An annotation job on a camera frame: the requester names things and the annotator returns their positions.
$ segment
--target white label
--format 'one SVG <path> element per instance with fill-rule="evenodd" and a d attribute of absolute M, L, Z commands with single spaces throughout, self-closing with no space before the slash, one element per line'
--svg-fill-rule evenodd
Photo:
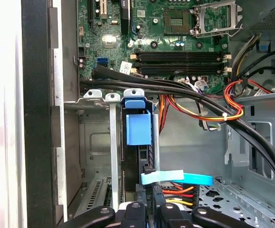
<path fill-rule="evenodd" d="M 126 75 L 129 75 L 130 72 L 131 72 L 131 68 L 132 68 L 132 63 L 128 63 L 128 62 L 123 61 L 120 65 L 119 72 L 123 73 L 123 74 L 126 74 Z"/>
<path fill-rule="evenodd" d="M 195 82 L 194 86 L 196 88 L 204 90 L 204 86 L 208 86 L 208 84 L 205 82 L 205 80 L 199 80 L 199 81 Z"/>
<path fill-rule="evenodd" d="M 145 18 L 146 17 L 146 11 L 144 11 L 144 10 L 138 10 L 137 11 L 137 17 L 138 18 Z"/>
<path fill-rule="evenodd" d="M 264 90 L 259 89 L 254 96 L 261 96 L 267 94 Z"/>

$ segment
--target yellow wire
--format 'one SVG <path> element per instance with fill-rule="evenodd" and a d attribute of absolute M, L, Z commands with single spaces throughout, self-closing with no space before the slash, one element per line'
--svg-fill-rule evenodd
<path fill-rule="evenodd" d="M 164 96 L 163 95 L 160 95 L 160 96 L 161 96 L 161 103 L 160 103 L 160 124 L 161 124 L 162 111 L 164 109 Z"/>
<path fill-rule="evenodd" d="M 187 203 L 185 201 L 182 201 L 182 200 L 175 200 L 175 199 L 168 199 L 166 200 L 167 203 L 181 203 L 181 204 L 184 204 L 184 205 L 187 205 L 187 206 L 193 206 L 193 203 Z"/>
<path fill-rule="evenodd" d="M 192 114 L 192 115 L 197 115 L 197 116 L 199 116 L 198 114 L 195 114 L 194 112 L 192 112 L 192 111 L 190 111 L 190 110 L 184 108 L 183 106 L 181 106 L 179 103 L 176 102 L 176 100 L 175 100 L 173 97 L 171 97 L 171 99 L 172 99 L 172 100 L 176 103 L 176 105 L 177 105 L 180 109 L 182 109 L 183 111 L 185 111 L 185 112 L 187 112 L 187 113 L 190 113 L 190 114 Z M 242 109 L 242 111 L 241 111 L 241 113 L 240 113 L 239 115 L 233 115 L 233 116 L 231 116 L 231 117 L 228 117 L 227 119 L 229 119 L 229 120 L 238 119 L 238 118 L 240 118 L 240 117 L 243 116 L 243 115 L 244 115 L 244 111 L 243 111 L 243 109 Z M 215 120 L 215 121 L 223 121 L 223 120 L 224 120 L 224 117 L 214 117 L 214 118 L 206 118 L 206 119 Z"/>
<path fill-rule="evenodd" d="M 257 38 L 251 43 L 250 46 L 254 45 L 258 41 L 258 39 L 261 37 L 261 35 L 262 34 L 258 35 Z M 241 67 L 241 65 L 242 65 L 242 63 L 243 63 L 246 56 L 247 56 L 247 53 L 245 53 L 243 55 L 243 57 L 241 58 L 241 61 L 239 62 L 238 66 L 237 66 L 237 75 L 239 74 L 240 67 Z"/>

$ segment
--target white cable tie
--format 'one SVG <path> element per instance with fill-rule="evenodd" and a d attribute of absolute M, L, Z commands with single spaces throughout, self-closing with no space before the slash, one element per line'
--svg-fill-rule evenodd
<path fill-rule="evenodd" d="M 228 114 L 227 113 L 223 113 L 222 116 L 224 117 L 224 121 L 227 121 Z"/>
<path fill-rule="evenodd" d="M 220 124 L 218 124 L 218 128 L 217 128 L 217 131 L 221 131 L 222 130 L 222 127 L 221 127 L 221 125 Z"/>

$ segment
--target metal rod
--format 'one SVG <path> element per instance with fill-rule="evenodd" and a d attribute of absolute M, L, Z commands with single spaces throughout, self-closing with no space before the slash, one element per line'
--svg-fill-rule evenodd
<path fill-rule="evenodd" d="M 111 142 L 111 178 L 112 178 L 112 208 L 117 211 L 119 206 L 118 183 L 118 152 L 116 103 L 110 103 L 110 142 Z"/>
<path fill-rule="evenodd" d="M 153 146 L 154 146 L 154 167 L 158 171 L 161 168 L 160 159 L 160 141 L 159 141 L 159 118 L 157 114 L 153 115 Z"/>

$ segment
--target metal bracket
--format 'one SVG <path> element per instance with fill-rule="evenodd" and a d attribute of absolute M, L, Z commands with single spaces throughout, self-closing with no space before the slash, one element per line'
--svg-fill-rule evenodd
<path fill-rule="evenodd" d="M 213 28 L 212 31 L 206 31 L 205 29 L 205 18 L 206 18 L 206 10 L 209 8 L 217 9 L 220 7 L 228 7 L 228 15 L 230 16 L 230 26 L 227 28 Z M 236 35 L 241 29 L 242 25 L 237 28 L 237 25 L 243 18 L 242 15 L 238 15 L 243 9 L 236 4 L 236 0 L 227 0 L 221 2 L 213 2 L 209 4 L 203 4 L 199 6 L 194 6 L 193 10 L 190 13 L 196 16 L 197 24 L 194 28 L 193 35 L 196 38 L 203 38 L 203 37 L 212 37 L 212 36 L 219 36 L 219 35 L 228 35 L 230 37 Z M 229 32 L 235 30 L 236 32 L 231 35 Z"/>
<path fill-rule="evenodd" d="M 144 98 L 145 92 L 142 89 L 126 89 L 123 92 L 124 98 Z"/>
<path fill-rule="evenodd" d="M 119 103 L 120 102 L 120 95 L 117 93 L 111 93 L 111 94 L 107 94 L 105 96 L 105 101 L 107 103 Z"/>
<path fill-rule="evenodd" d="M 233 166 L 249 166 L 249 151 L 246 148 L 245 153 L 240 153 L 240 135 L 231 127 L 227 126 L 228 148 L 225 154 L 225 164 L 228 164 L 229 155 L 232 154 Z"/>
<path fill-rule="evenodd" d="M 111 179 L 112 179 L 112 207 L 118 210 L 119 206 L 119 183 L 118 183 L 118 131 L 117 131 L 117 104 L 120 95 L 110 93 L 105 96 L 105 101 L 110 105 L 110 144 L 111 144 Z"/>
<path fill-rule="evenodd" d="M 94 108 L 109 108 L 109 105 L 103 99 L 103 93 L 99 89 L 90 89 L 86 92 L 83 98 L 78 101 L 64 102 L 65 108 L 85 110 Z"/>
<path fill-rule="evenodd" d="M 251 215 L 255 216 L 256 220 L 253 223 L 251 221 L 246 220 L 247 224 L 255 227 L 262 227 L 261 223 L 263 223 L 266 227 L 275 228 L 275 222 L 272 218 L 275 218 L 275 214 L 269 211 L 268 209 L 261 206 L 258 202 L 253 201 L 242 192 L 236 190 L 232 186 L 228 184 L 222 184 L 217 180 L 214 180 L 215 186 L 217 189 L 223 193 L 225 193 L 228 197 L 230 197 L 233 201 L 238 203 L 239 207 L 249 212 Z"/>

